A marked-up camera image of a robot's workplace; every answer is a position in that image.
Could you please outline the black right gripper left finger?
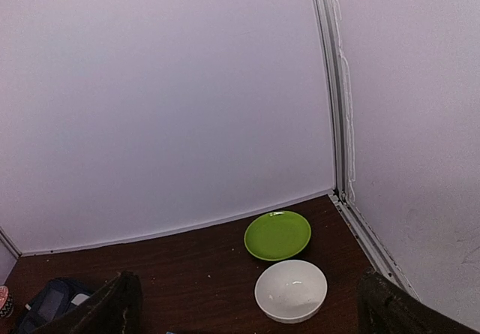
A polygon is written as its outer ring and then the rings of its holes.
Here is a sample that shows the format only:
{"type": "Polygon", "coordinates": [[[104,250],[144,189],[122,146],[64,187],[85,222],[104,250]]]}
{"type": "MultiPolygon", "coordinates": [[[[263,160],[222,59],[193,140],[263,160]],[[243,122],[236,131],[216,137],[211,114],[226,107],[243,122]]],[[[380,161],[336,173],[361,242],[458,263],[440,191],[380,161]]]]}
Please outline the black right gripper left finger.
{"type": "Polygon", "coordinates": [[[73,311],[40,326],[35,333],[116,334],[142,332],[142,286],[132,272],[108,281],[73,311]]]}

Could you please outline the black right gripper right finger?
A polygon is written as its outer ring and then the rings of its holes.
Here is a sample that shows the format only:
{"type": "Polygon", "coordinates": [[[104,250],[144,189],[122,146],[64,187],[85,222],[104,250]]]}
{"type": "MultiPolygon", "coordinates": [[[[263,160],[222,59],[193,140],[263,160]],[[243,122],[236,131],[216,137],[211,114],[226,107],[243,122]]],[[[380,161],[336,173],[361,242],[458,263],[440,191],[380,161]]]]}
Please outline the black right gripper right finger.
{"type": "Polygon", "coordinates": [[[360,333],[475,333],[427,307],[374,269],[368,268],[357,285],[360,333]]]}

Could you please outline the navy blue backpack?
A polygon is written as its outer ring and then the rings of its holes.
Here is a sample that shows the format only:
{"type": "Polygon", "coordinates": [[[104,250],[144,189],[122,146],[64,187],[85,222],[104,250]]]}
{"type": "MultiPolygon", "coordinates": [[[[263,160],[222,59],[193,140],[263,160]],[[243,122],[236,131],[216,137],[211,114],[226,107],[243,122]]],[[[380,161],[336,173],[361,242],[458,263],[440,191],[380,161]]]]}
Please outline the navy blue backpack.
{"type": "Polygon", "coordinates": [[[40,326],[73,311],[93,293],[92,289],[76,279],[52,279],[25,304],[10,333],[33,333],[40,326]]]}

